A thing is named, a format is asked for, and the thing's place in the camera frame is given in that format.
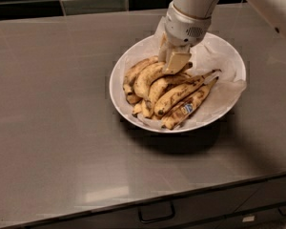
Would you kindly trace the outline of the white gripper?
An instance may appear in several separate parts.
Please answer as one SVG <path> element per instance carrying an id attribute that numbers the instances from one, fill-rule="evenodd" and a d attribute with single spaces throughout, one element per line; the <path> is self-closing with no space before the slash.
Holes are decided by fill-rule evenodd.
<path id="1" fill-rule="evenodd" d="M 158 61 L 165 62 L 164 74 L 180 72 L 192 57 L 190 52 L 171 52 L 173 45 L 197 45 L 203 40 L 210 25 L 211 18 L 194 18 L 179 11 L 173 3 L 169 5 L 164 22 L 165 33 L 162 34 L 158 52 Z"/>

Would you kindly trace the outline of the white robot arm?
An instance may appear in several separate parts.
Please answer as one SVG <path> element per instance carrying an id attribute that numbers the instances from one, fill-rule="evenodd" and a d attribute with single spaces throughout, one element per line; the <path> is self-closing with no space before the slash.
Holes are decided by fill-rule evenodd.
<path id="1" fill-rule="evenodd" d="M 190 59 L 190 48 L 200 43 L 211 26 L 219 4 L 248 4 L 286 39 L 286 0 L 173 0 L 164 18 L 164 42 L 159 60 L 165 74 L 181 71 Z"/>

